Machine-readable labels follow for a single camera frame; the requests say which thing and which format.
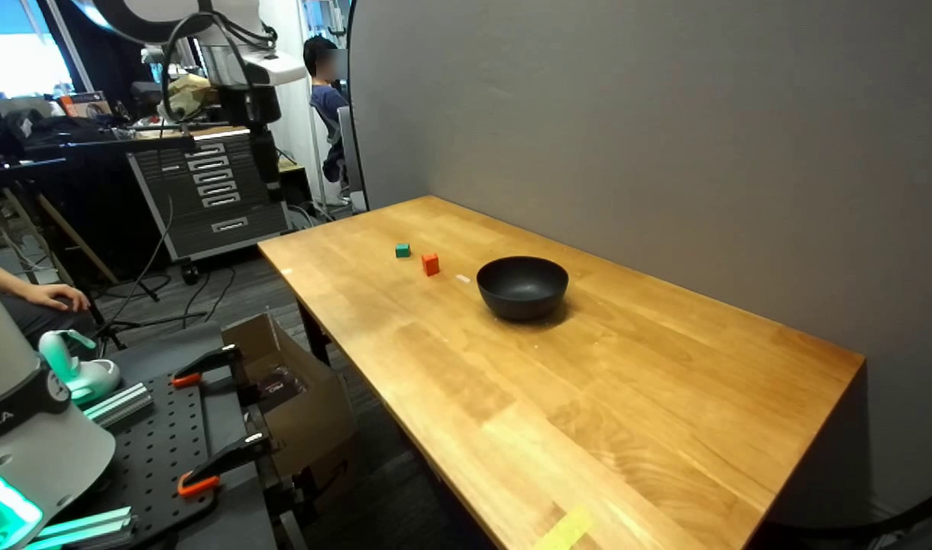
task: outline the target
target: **person's arm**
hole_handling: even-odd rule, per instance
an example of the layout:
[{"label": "person's arm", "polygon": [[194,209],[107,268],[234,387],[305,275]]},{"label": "person's arm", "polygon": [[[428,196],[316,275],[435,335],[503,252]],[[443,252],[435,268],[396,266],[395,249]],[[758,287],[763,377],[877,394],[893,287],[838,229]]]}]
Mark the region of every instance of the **person's arm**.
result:
[{"label": "person's arm", "polygon": [[85,311],[91,306],[89,298],[71,284],[30,284],[5,268],[0,268],[0,294],[11,294],[58,311]]}]

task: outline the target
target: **black bowl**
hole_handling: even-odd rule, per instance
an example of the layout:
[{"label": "black bowl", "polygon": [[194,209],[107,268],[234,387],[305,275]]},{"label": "black bowl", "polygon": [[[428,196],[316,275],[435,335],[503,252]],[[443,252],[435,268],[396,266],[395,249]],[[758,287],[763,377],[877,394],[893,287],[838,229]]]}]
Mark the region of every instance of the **black bowl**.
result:
[{"label": "black bowl", "polygon": [[564,268],[540,257],[498,257],[476,273],[485,306],[503,320],[552,316],[564,284]]}]

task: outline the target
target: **small cube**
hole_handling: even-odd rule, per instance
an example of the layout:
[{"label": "small cube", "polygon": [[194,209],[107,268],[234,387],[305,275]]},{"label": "small cube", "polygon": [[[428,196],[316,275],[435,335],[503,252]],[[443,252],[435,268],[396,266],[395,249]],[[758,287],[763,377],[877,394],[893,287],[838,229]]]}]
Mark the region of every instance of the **small cube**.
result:
[{"label": "small cube", "polygon": [[428,278],[435,278],[435,275],[441,273],[436,253],[422,257],[422,263],[426,263],[426,275],[428,275]]}]

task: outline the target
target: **table leg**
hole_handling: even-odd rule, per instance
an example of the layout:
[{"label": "table leg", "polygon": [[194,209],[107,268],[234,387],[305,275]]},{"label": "table leg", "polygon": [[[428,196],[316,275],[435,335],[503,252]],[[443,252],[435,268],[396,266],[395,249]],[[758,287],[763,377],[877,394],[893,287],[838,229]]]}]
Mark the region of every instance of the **table leg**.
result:
[{"label": "table leg", "polygon": [[331,338],[324,335],[317,319],[298,302],[301,327],[309,335],[309,350],[320,363],[331,363]]}]

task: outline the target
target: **green light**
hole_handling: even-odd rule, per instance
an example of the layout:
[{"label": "green light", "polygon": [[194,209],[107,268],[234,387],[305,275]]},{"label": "green light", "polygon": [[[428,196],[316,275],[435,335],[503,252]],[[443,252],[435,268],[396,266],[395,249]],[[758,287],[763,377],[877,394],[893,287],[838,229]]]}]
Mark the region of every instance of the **green light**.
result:
[{"label": "green light", "polygon": [[0,546],[20,543],[41,520],[43,511],[0,477]]}]

